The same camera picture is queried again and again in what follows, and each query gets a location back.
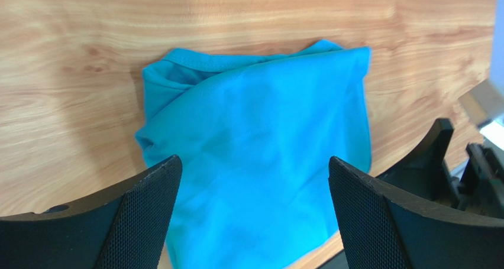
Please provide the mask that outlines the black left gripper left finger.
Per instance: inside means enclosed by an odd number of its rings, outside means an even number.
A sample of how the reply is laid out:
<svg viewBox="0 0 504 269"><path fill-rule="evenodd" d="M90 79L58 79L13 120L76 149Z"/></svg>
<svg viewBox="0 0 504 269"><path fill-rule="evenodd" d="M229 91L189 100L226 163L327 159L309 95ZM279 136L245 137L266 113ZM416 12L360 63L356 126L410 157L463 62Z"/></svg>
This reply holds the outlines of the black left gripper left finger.
<svg viewBox="0 0 504 269"><path fill-rule="evenodd" d="M156 268L182 176L173 155L43 213L1 218L2 268Z"/></svg>

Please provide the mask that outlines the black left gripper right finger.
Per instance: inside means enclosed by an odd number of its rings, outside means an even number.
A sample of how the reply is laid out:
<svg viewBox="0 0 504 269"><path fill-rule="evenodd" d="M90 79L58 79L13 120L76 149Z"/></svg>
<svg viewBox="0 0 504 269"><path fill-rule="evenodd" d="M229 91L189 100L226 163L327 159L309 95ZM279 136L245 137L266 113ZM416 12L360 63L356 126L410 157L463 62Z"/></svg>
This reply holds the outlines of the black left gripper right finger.
<svg viewBox="0 0 504 269"><path fill-rule="evenodd" d="M406 192L345 161L329 187L350 268L502 268L503 220Z"/></svg>

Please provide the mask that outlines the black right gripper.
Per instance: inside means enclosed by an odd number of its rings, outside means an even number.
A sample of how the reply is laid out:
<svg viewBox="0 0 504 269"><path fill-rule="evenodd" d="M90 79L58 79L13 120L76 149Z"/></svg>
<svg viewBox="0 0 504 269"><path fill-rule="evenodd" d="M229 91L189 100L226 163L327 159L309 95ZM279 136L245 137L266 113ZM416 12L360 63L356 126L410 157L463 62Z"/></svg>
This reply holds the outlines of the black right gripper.
<svg viewBox="0 0 504 269"><path fill-rule="evenodd" d="M445 162L454 127L447 118L434 121L420 143L376 178L402 206L419 202L503 218L503 166L496 153L482 144L466 147L468 160L450 171Z"/></svg>

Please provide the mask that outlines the teal blue t-shirt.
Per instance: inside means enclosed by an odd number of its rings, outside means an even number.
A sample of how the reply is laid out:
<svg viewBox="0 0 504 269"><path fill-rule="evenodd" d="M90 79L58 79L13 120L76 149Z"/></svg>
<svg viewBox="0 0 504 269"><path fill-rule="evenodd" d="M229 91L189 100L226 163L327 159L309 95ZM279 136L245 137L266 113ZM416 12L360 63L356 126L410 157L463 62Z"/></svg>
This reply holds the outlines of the teal blue t-shirt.
<svg viewBox="0 0 504 269"><path fill-rule="evenodd" d="M321 40L272 56L177 48L143 69L144 161L183 165L174 268L285 268L338 231L328 163L370 170L370 62Z"/></svg>

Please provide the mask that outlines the black table edge strip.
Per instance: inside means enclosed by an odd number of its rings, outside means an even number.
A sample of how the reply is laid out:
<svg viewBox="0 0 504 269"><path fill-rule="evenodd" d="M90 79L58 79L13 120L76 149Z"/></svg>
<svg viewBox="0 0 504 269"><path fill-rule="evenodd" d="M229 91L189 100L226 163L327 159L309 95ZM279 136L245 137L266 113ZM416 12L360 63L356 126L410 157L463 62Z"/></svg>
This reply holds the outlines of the black table edge strip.
<svg viewBox="0 0 504 269"><path fill-rule="evenodd" d="M324 262L318 269L349 269L345 251L342 250L329 260Z"/></svg>

